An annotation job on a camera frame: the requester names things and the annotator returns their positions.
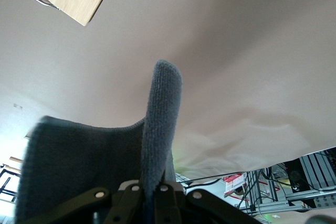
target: microfiber cloth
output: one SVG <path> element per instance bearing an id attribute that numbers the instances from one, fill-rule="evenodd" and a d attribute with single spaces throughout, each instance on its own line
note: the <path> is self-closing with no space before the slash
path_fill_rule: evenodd
<path id="1" fill-rule="evenodd" d="M 166 180 L 175 180 L 171 145 L 181 90 L 178 69 L 159 60 L 146 116 L 132 126 L 107 129 L 42 118 L 28 143 L 16 221 L 38 215 L 94 187 L 115 193 L 122 182 L 140 177 L 150 201 L 164 171 Z"/>

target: black cable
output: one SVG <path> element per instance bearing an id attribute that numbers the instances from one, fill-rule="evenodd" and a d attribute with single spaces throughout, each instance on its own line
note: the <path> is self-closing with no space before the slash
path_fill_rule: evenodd
<path id="1" fill-rule="evenodd" d="M 284 190 L 284 188 L 282 187 L 282 184 L 280 183 L 280 181 L 274 176 L 274 178 L 276 179 L 276 181 L 279 183 L 279 185 L 280 185 L 280 187 L 281 187 L 281 189 L 282 189 L 282 191 L 283 191 L 283 194 L 285 195 L 285 197 L 286 197 L 286 192 L 285 192 L 285 190 Z"/>
<path id="2" fill-rule="evenodd" d="M 261 170 L 261 174 L 262 174 L 262 176 L 263 176 L 265 179 L 267 179 L 267 180 L 275 181 L 275 182 L 278 182 L 278 183 L 283 184 L 283 185 L 285 185 L 285 186 L 290 186 L 290 187 L 293 188 L 292 185 L 289 185 L 289 184 L 286 184 L 286 183 L 284 183 L 284 182 L 281 182 L 281 181 L 278 181 L 278 180 L 271 179 L 271 178 L 267 177 L 263 170 Z"/>
<path id="3" fill-rule="evenodd" d="M 220 180 L 221 180 L 221 178 L 216 179 L 215 181 L 212 181 L 212 182 L 207 183 L 207 184 L 197 184 L 197 185 L 187 186 L 187 187 L 184 187 L 184 189 L 190 189 L 190 188 L 197 187 L 197 186 L 210 186 L 210 185 L 213 185 L 213 184 L 217 183 Z"/>
<path id="4" fill-rule="evenodd" d="M 310 185 L 307 181 L 305 181 L 303 178 L 300 178 L 300 180 L 302 180 L 303 182 L 305 182 L 307 185 L 309 185 L 311 188 L 313 188 L 314 190 L 316 191 L 335 191 L 336 190 L 336 187 L 335 188 L 332 188 L 332 189 L 325 189 L 325 190 L 322 190 L 322 189 L 317 189 L 315 187 L 313 187 L 312 185 Z"/>
<path id="5" fill-rule="evenodd" d="M 202 179 L 207 179 L 207 178 L 215 178 L 215 177 L 219 177 L 219 176 L 235 175 L 235 174 L 237 174 L 237 173 L 244 173 L 244 172 L 235 172 L 235 173 L 218 174 L 218 175 L 209 176 L 209 177 L 203 177 L 203 178 L 196 178 L 196 179 L 190 179 L 190 180 L 180 181 L 179 183 L 193 182 L 193 181 L 197 181 L 197 180 L 202 180 Z"/>
<path id="6" fill-rule="evenodd" d="M 258 176 L 257 176 L 258 184 L 259 184 L 259 178 L 260 178 L 260 173 L 259 173 Z M 260 187 L 258 187 L 258 192 L 259 192 L 259 195 L 261 195 Z M 255 198 L 258 198 L 257 190 L 253 190 L 253 191 L 251 192 L 251 200 L 252 200 L 252 193 L 254 193 L 254 197 L 255 197 Z"/>
<path id="7" fill-rule="evenodd" d="M 249 173 L 247 173 L 247 182 L 248 182 L 249 185 L 251 184 L 250 179 L 249 179 Z M 248 210 L 247 210 L 247 202 L 245 202 L 245 209 L 246 209 L 246 214 L 248 214 Z"/>
<path id="8" fill-rule="evenodd" d="M 244 195 L 243 195 L 243 197 L 241 198 L 239 204 L 237 205 L 237 209 L 240 208 L 240 205 L 243 203 L 244 199 L 245 199 L 245 198 L 247 197 L 247 195 L 250 193 L 250 191 L 252 190 L 252 188 L 257 184 L 257 182 L 259 182 L 258 179 L 256 179 L 256 180 L 254 181 L 253 185 L 250 185 L 250 184 L 249 184 L 249 186 L 248 186 L 248 187 L 249 187 L 249 190 L 246 191 L 246 192 L 244 193 Z"/>
<path id="9" fill-rule="evenodd" d="M 268 199 L 271 199 L 271 200 L 273 200 L 273 201 L 277 201 L 277 200 L 275 200 L 275 199 L 273 199 L 273 198 L 271 198 L 271 197 L 267 197 L 267 196 L 260 196 L 260 197 L 256 198 L 256 200 L 253 202 L 253 205 L 255 205 L 255 204 L 256 204 L 256 202 L 257 202 L 257 200 L 258 200 L 258 199 L 261 199 L 261 198 L 268 198 Z"/>
<path id="10" fill-rule="evenodd" d="M 322 155 L 322 156 L 326 156 L 326 157 L 328 157 L 328 158 L 332 158 L 332 159 L 336 160 L 336 158 L 331 157 L 331 156 L 328 156 L 328 155 L 326 155 L 326 154 L 322 154 L 322 153 L 318 153 L 318 152 L 316 152 L 315 154 L 320 154 L 320 155 Z"/>
<path id="11" fill-rule="evenodd" d="M 267 177 L 271 177 L 271 174 L 272 174 L 272 167 L 268 167 L 267 168 Z"/>
<path id="12" fill-rule="evenodd" d="M 263 216 L 263 215 L 261 214 L 261 211 L 260 211 L 260 204 L 258 204 L 258 212 L 259 212 L 260 216 L 261 216 L 262 218 L 264 218 L 264 219 L 267 221 L 268 224 L 271 224 L 271 222 L 269 222 L 269 220 L 266 219 L 265 216 Z"/>
<path id="13" fill-rule="evenodd" d="M 246 209 L 246 214 L 249 215 L 248 213 L 248 208 L 247 208 L 247 204 L 245 204 L 245 209 Z"/>

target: gray towel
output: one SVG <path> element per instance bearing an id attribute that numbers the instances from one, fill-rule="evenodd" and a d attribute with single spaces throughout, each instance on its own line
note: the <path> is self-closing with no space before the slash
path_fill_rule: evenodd
<path id="1" fill-rule="evenodd" d="M 18 190 L 16 221 L 38 215 L 94 187 L 115 193 L 127 180 L 144 183 L 152 197 L 166 169 L 175 180 L 171 145 L 182 79 L 159 60 L 154 68 L 146 117 L 123 128 L 99 128 L 45 116 L 28 143 Z"/>

